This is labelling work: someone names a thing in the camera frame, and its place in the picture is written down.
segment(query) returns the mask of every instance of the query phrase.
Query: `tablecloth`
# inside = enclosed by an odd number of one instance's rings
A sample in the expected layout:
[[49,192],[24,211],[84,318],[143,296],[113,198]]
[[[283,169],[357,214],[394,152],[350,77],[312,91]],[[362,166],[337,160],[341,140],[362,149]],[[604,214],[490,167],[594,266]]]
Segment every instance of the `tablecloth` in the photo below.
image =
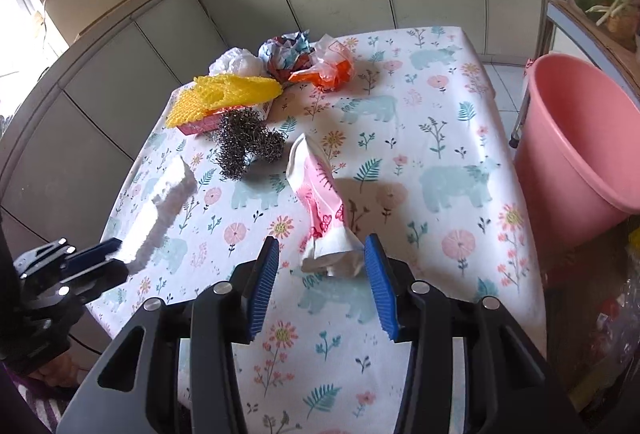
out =
[[[389,256],[450,297],[495,295],[544,352],[542,284],[524,199],[493,88],[466,35],[433,26],[340,41],[356,58],[354,79],[334,93],[287,88],[269,126],[289,145],[303,132],[321,144],[360,239],[376,232]],[[280,268],[264,327],[251,345],[234,347],[248,431],[392,432],[409,345],[393,344],[380,328],[365,277],[300,271],[310,225],[284,177],[287,150],[278,163],[254,163],[240,182],[224,181],[213,138],[164,128],[176,95],[135,160],[104,237],[124,237],[176,155],[190,164],[197,194],[148,267],[91,305],[95,318],[115,336],[144,300],[194,299],[254,259],[267,235],[277,237]],[[452,432],[462,428],[464,409],[456,360]],[[179,365],[188,400],[188,342]]]

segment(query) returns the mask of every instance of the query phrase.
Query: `yellow mesh fruit netting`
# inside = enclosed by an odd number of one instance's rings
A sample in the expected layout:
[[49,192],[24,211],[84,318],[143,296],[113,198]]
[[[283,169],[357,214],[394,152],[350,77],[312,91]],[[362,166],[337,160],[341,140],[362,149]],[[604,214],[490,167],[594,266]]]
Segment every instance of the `yellow mesh fruit netting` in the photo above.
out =
[[202,120],[218,109],[262,104],[282,93],[282,86],[276,80],[265,77],[223,73],[213,77],[195,77],[193,81],[193,87],[180,93],[166,118],[166,127]]

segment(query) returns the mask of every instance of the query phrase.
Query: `pink bucket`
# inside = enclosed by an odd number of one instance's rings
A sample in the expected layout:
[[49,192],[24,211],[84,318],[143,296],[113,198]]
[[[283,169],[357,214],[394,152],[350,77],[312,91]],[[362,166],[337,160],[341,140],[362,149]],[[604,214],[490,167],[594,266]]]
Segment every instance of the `pink bucket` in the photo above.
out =
[[640,111],[601,70],[551,54],[528,71],[515,156],[539,254],[576,247],[640,213]]

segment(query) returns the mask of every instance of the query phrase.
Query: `pink trash can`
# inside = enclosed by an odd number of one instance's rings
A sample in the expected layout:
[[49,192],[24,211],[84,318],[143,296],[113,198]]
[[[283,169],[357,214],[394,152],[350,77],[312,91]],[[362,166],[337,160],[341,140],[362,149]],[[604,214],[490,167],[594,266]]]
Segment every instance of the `pink trash can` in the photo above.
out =
[[640,111],[606,74],[551,54],[529,69],[515,167],[539,254],[576,247],[640,213]]

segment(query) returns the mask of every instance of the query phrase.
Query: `hand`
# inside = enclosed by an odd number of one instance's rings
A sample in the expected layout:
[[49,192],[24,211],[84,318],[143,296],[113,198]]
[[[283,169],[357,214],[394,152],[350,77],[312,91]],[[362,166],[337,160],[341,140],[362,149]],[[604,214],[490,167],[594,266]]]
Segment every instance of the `hand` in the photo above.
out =
[[50,387],[76,387],[78,385],[78,366],[73,363],[68,353],[62,353],[40,369],[33,371],[29,376]]

